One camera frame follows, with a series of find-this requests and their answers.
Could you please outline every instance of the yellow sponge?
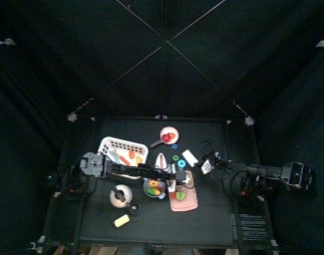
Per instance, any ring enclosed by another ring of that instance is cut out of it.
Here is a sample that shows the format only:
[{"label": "yellow sponge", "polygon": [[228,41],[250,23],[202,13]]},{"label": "yellow sponge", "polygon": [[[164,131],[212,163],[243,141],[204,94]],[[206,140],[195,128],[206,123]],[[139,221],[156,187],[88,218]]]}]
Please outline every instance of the yellow sponge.
[{"label": "yellow sponge", "polygon": [[113,225],[115,225],[116,227],[120,227],[120,226],[123,226],[127,222],[129,222],[129,217],[128,217],[127,214],[124,214],[119,219],[116,219],[116,220],[113,221]]}]

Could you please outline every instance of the food item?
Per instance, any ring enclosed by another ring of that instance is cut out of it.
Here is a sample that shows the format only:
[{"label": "food item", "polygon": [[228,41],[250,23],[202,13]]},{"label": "food item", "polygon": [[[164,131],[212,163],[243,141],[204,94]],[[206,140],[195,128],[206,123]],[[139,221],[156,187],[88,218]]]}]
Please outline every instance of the food item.
[{"label": "food item", "polygon": [[128,161],[117,154],[116,150],[113,150],[113,154],[119,157],[119,159],[124,163],[124,165],[129,166]]},{"label": "food item", "polygon": [[184,192],[176,192],[175,193],[175,199],[178,201],[182,201],[184,199],[184,196],[186,196]]},{"label": "food item", "polygon": [[162,192],[154,187],[148,187],[146,189],[146,193],[152,196],[159,196],[162,194]]},{"label": "food item", "polygon": [[150,180],[148,181],[148,187],[158,187],[159,186],[159,182],[156,180]]},{"label": "food item", "polygon": [[135,161],[136,161],[136,166],[138,166],[138,165],[139,165],[139,163],[142,163],[142,162],[143,162],[142,157],[140,157],[140,156],[136,156]]},{"label": "food item", "polygon": [[128,217],[128,215],[127,214],[124,214],[119,219],[116,219],[115,221],[113,221],[113,225],[116,226],[116,227],[120,227],[120,226],[123,226],[125,223],[128,223],[129,222],[129,217]]},{"label": "food item", "polygon": [[175,133],[174,133],[174,132],[170,132],[170,133],[168,133],[168,137],[170,137],[170,139],[174,139],[174,138],[175,138]]},{"label": "food item", "polygon": [[129,159],[135,158],[135,152],[132,150],[128,150],[128,157]]},{"label": "food item", "polygon": [[164,133],[164,134],[162,135],[162,141],[163,141],[163,142],[168,142],[168,140],[170,140],[168,133]]}]

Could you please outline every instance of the toy fruit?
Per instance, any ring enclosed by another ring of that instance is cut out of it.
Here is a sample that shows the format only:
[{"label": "toy fruit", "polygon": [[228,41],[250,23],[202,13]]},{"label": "toy fruit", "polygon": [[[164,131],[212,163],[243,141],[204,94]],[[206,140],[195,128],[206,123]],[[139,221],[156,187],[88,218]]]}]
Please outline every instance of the toy fruit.
[{"label": "toy fruit", "polygon": [[162,192],[154,187],[148,187],[146,192],[148,195],[154,195],[154,196],[159,196],[162,194]]},{"label": "toy fruit", "polygon": [[170,139],[174,139],[176,137],[174,132],[170,132],[167,135],[168,135]]},{"label": "toy fruit", "polygon": [[158,187],[158,186],[159,186],[158,181],[151,179],[151,180],[148,181],[148,187]]},{"label": "toy fruit", "polygon": [[129,159],[135,158],[135,152],[132,150],[128,151],[128,157],[129,157]]},{"label": "toy fruit", "polygon": [[143,162],[143,159],[142,159],[142,157],[140,157],[140,156],[136,156],[135,160],[136,160],[136,166],[138,166],[138,165],[139,165],[139,163],[142,163],[142,162]]},{"label": "toy fruit", "polygon": [[162,141],[163,141],[163,142],[168,142],[168,141],[170,141],[170,135],[168,135],[168,133],[164,133],[164,134],[162,135]]},{"label": "toy fruit", "polygon": [[182,201],[182,200],[184,199],[184,192],[176,192],[176,193],[175,193],[175,199],[176,199],[178,201]]}]

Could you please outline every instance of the small bowl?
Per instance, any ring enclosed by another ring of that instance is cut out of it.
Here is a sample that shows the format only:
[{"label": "small bowl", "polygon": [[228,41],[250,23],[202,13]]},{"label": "small bowl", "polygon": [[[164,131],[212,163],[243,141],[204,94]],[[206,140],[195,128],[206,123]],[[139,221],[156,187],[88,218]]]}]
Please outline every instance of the small bowl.
[{"label": "small bowl", "polygon": [[159,192],[160,192],[159,195],[151,195],[150,193],[147,193],[147,189],[150,188],[148,183],[150,183],[150,179],[146,179],[144,185],[143,185],[146,195],[151,198],[163,199],[164,198],[164,183],[162,181],[159,181],[158,187],[151,187],[151,188],[155,188],[159,190]]}]

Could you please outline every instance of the black fabric wall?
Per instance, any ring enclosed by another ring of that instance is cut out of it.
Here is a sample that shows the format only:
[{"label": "black fabric wall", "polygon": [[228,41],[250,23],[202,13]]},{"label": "black fabric wall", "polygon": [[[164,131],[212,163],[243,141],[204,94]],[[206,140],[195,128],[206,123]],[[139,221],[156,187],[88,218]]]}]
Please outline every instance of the black fabric wall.
[{"label": "black fabric wall", "polygon": [[258,149],[267,165],[299,161],[314,173],[307,194],[279,189],[270,200],[277,241],[299,248],[290,254],[324,252],[324,49],[257,120]]},{"label": "black fabric wall", "polygon": [[64,135],[65,115],[17,54],[0,46],[0,254],[27,254],[41,235]]},{"label": "black fabric wall", "polygon": [[95,98],[80,114],[257,117],[315,54],[324,0],[0,0],[0,25],[65,114]]}]

